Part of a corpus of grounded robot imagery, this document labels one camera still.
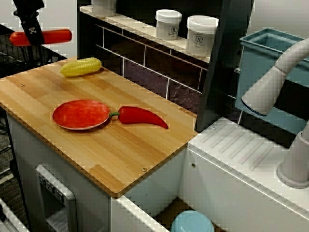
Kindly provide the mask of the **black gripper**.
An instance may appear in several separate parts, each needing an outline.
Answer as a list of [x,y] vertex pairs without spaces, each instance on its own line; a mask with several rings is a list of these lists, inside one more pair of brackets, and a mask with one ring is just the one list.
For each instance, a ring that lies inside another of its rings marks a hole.
[[13,0],[18,16],[22,23],[25,35],[32,46],[44,44],[42,29],[37,20],[38,10],[44,7],[42,0]]

